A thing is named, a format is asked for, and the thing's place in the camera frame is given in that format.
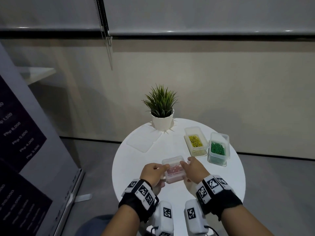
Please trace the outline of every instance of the person's left hand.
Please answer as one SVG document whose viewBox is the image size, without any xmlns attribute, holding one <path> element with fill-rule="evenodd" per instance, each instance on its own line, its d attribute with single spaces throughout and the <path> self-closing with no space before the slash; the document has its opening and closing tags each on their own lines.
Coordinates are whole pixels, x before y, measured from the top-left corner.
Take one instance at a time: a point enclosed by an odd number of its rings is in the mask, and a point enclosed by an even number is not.
<svg viewBox="0 0 315 236">
<path fill-rule="evenodd" d="M 149 182 L 154 188 L 161 179 L 161 176 L 164 175 L 164 172 L 169 168 L 169 164 L 158 164 L 158 163 L 150 163 L 144 166 L 140 179 L 146 180 Z"/>
</svg>

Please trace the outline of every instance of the potted plant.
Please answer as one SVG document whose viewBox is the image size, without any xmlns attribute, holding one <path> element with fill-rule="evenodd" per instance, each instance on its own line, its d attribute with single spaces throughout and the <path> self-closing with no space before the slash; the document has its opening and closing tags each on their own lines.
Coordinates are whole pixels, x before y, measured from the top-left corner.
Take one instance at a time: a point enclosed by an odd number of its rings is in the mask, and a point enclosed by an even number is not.
<svg viewBox="0 0 315 236">
<path fill-rule="evenodd" d="M 164 88 L 163 85 L 156 85 L 156 88 L 152 87 L 149 95 L 146 95 L 147 99 L 142 100 L 150 109 L 155 129 L 167 131 L 171 128 L 174 114 L 173 105 L 177 102 L 176 93 Z"/>
</svg>

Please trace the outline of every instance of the white flower pot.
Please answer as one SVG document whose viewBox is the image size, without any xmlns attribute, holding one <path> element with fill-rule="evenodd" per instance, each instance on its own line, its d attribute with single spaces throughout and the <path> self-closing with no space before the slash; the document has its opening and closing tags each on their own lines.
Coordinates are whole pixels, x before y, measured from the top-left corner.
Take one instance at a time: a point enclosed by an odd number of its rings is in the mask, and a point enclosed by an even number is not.
<svg viewBox="0 0 315 236">
<path fill-rule="evenodd" d="M 173 115 L 174 115 L 174 109 L 173 109 L 173 113 L 166 117 L 166 118 L 157 118 L 154 117 L 152 114 L 152 125 L 156 130 L 159 131 L 167 131 L 171 128 L 171 123 L 172 123 L 172 119 L 173 119 Z"/>
</svg>

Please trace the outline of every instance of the forearm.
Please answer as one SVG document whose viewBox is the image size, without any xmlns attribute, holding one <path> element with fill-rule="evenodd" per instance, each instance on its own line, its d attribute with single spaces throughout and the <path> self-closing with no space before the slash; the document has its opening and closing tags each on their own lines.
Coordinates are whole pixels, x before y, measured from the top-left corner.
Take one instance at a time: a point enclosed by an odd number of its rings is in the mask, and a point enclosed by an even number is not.
<svg viewBox="0 0 315 236">
<path fill-rule="evenodd" d="M 122 205 L 101 236 L 136 236 L 139 226 L 140 219 L 136 211 L 128 205 Z"/>
<path fill-rule="evenodd" d="M 221 221 L 229 236 L 273 236 L 243 205 L 223 210 Z"/>
</svg>

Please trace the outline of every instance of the round white table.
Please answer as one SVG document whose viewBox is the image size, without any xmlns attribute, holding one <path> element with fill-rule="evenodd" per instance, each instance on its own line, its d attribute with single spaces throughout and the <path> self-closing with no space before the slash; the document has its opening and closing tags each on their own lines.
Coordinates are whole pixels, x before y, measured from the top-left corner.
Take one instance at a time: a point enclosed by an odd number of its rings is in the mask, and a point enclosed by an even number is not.
<svg viewBox="0 0 315 236">
<path fill-rule="evenodd" d="M 160 138 L 146 152 L 142 153 L 126 144 L 128 138 L 136 131 L 130 133 L 118 148 L 112 167 L 112 180 L 118 201 L 128 184 L 135 178 L 140 177 L 144 165 L 148 163 L 162 163 L 163 159 L 182 155 L 184 160 L 190 156 L 188 147 L 184 140 L 186 127 L 198 126 L 201 128 L 207 140 L 214 130 L 210 127 L 188 119 L 175 118 L 174 126 L 167 132 L 163 132 Z M 226 167 L 220 167 L 207 161 L 207 156 L 197 159 L 213 175 L 220 175 L 235 191 L 236 195 L 243 201 L 245 196 L 245 173 L 236 151 L 230 146 L 231 158 L 227 161 Z M 187 181 L 179 181 L 172 184 L 165 184 L 158 198 L 171 203 L 173 209 L 174 236 L 188 235 L 185 225 L 184 209 L 186 201 L 195 198 L 195 184 Z M 214 221 L 213 215 L 208 214 L 210 226 L 218 224 Z"/>
</svg>

